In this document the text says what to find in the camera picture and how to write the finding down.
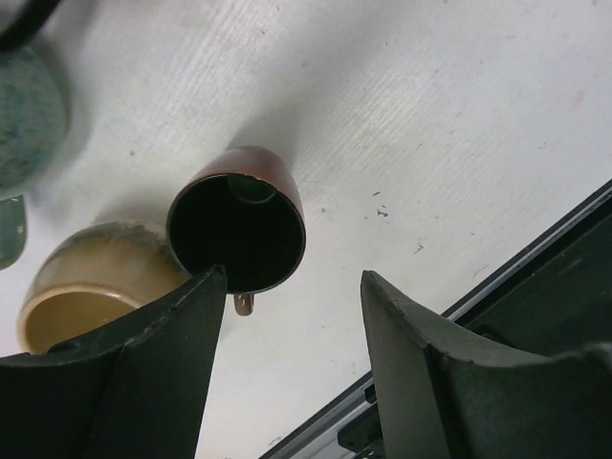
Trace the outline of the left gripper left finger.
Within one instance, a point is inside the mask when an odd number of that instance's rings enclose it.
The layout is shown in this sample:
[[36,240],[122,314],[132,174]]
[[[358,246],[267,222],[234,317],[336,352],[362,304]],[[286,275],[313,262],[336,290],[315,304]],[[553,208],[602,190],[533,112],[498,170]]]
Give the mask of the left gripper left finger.
[[191,458],[227,294],[212,267],[49,351],[1,360],[5,458]]

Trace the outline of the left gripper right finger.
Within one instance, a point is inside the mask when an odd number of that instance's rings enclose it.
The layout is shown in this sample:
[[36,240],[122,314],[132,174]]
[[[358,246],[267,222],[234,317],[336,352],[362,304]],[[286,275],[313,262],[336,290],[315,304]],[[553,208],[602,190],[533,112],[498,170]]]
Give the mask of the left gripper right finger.
[[486,339],[379,274],[361,307],[390,458],[607,458],[611,347],[553,357]]

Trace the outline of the beige round mug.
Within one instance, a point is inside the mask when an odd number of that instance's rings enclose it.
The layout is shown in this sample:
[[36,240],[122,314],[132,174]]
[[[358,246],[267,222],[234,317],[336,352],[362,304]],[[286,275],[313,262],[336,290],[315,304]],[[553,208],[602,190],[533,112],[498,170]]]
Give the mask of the beige round mug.
[[62,242],[33,278],[16,322],[20,347],[44,353],[187,280],[159,224],[122,220],[82,229]]

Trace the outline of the small brown cup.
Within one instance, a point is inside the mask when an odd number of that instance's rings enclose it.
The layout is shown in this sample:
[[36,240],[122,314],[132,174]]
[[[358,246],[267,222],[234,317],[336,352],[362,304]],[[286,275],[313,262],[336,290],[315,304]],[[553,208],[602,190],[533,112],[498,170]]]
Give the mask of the small brown cup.
[[166,235],[189,274],[224,267],[240,316],[253,312],[255,295],[293,275],[306,249],[295,179],[280,157],[254,145],[224,152],[180,190]]

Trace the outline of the green speckled mug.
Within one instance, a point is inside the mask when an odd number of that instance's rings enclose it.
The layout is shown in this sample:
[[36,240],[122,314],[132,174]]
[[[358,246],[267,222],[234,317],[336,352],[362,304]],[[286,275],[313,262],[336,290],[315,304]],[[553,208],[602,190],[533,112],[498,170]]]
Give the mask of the green speckled mug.
[[30,47],[1,55],[1,268],[27,240],[24,194],[63,144],[68,109],[48,66]]

